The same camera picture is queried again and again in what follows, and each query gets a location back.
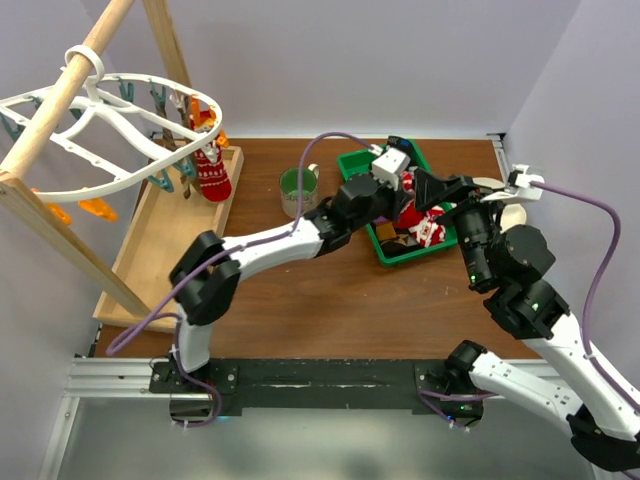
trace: white wall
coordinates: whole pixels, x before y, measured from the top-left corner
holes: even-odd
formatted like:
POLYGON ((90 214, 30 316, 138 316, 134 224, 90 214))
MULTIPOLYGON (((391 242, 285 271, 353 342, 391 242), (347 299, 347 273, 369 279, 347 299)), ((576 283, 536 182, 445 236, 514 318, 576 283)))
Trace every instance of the white wall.
MULTIPOLYGON (((636 0, 584 0, 507 134, 510 161, 540 165, 547 182, 618 209, 622 240, 594 303, 594 341, 636 386, 639 18, 636 0)), ((530 212, 558 257, 550 278, 581 314, 611 238, 611 221, 593 207, 550 193, 530 212)))
MULTIPOLYGON (((79 0, 4 2, 0 98, 52 84, 64 51, 81 43, 91 25, 79 0)), ((108 58, 105 63, 111 70, 108 58)), ((119 157, 120 165, 130 169, 141 165, 143 159, 128 155, 131 149, 124 141, 100 127, 79 142, 119 157)), ((0 127, 0 158, 11 145, 0 127)), ((101 182, 96 169, 60 150, 46 149, 28 175, 29 186, 46 191, 101 182)), ((69 208, 73 229, 108 263, 122 243, 136 194, 132 189, 109 198, 120 214, 116 225, 69 208)), ((86 354, 95 334, 91 313, 99 289, 4 209, 0 251, 0 469, 2 478, 33 479, 73 354, 86 354)))
MULTIPOLYGON (((82 0, 96 19, 107 0, 82 0)), ((232 136, 473 136, 511 125, 579 0, 174 0, 232 136)), ((141 2, 108 49, 163 74, 141 2)))

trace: white plastic ring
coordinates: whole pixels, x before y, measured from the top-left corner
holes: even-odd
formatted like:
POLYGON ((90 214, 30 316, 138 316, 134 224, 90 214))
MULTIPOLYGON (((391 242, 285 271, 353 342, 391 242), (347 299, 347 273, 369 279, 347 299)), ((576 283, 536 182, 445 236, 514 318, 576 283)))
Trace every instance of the white plastic ring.
POLYGON ((104 77, 104 64, 102 63, 102 60, 100 60, 100 56, 86 45, 76 45, 75 47, 71 47, 69 50, 64 52, 65 64, 69 65, 71 58, 76 53, 79 53, 87 60, 89 60, 93 64, 93 68, 96 71, 95 75, 89 75, 87 77, 85 84, 95 85, 100 80, 102 80, 102 77, 104 77))

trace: green mug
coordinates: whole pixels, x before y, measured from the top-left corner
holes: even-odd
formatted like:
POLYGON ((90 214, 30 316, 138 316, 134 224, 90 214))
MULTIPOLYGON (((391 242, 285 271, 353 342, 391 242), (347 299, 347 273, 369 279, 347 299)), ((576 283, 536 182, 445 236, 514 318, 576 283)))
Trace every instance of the green mug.
MULTIPOLYGON (((282 210, 295 218, 298 209, 298 168, 290 168, 280 176, 282 210)), ((312 163, 302 171, 302 213, 318 205, 318 175, 320 167, 312 163)))

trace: brown tabletop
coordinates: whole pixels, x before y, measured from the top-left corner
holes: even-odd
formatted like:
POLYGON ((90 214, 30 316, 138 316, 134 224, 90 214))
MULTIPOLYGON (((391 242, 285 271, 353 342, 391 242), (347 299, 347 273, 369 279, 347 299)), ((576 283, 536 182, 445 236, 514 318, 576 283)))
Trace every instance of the brown tabletop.
MULTIPOLYGON (((245 163, 225 235, 247 235, 287 223, 278 178, 298 162, 307 140, 237 140, 245 163)), ((418 141, 440 175, 500 178, 490 141, 418 141)), ((342 184, 341 153, 358 149, 326 140, 310 162, 320 165, 320 195, 342 184)), ((215 323, 214 357, 441 358, 464 339, 504 358, 535 354, 493 323, 483 297, 468 290, 458 248, 384 268, 365 231, 323 257, 289 263, 243 282, 229 312, 215 323)), ((104 326, 97 356, 122 331, 104 326)), ((171 335, 144 332, 122 356, 163 355, 171 335)))

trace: green basket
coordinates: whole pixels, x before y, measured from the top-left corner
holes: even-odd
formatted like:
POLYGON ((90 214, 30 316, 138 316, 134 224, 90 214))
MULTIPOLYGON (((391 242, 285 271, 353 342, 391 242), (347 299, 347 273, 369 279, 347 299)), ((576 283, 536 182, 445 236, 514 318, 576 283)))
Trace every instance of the green basket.
MULTIPOLYGON (((425 169, 427 172, 431 171, 431 167, 424 159, 422 152, 415 144, 413 140, 410 140, 413 144, 413 147, 418 154, 416 161, 418 166, 425 169)), ((371 168, 371 162, 375 159, 375 155, 370 153, 367 150, 359 150, 357 152, 345 153, 344 155, 340 155, 338 157, 338 166, 340 167, 340 171, 342 172, 342 176, 344 179, 348 179, 349 177, 357 174, 357 173, 367 173, 371 168)), ((452 206, 450 203, 443 203, 440 205, 445 211, 451 210, 452 206)), ((373 248, 378 254, 378 258, 380 259, 380 263, 384 267, 393 267, 396 265, 400 265, 401 263, 406 263, 410 260, 414 260, 416 258, 424 257, 425 255, 430 255, 440 250, 444 250, 445 248, 451 248, 458 243, 458 236, 456 235, 456 230, 453 227, 447 227, 447 239, 438 245, 434 245, 432 247, 426 247, 422 250, 417 250, 415 252, 405 253, 404 255, 398 255, 397 257, 387 257, 382 251, 380 247, 380 243, 378 242, 378 238, 376 237, 375 232, 371 225, 367 225, 367 233, 371 238, 371 242, 373 243, 373 248)))

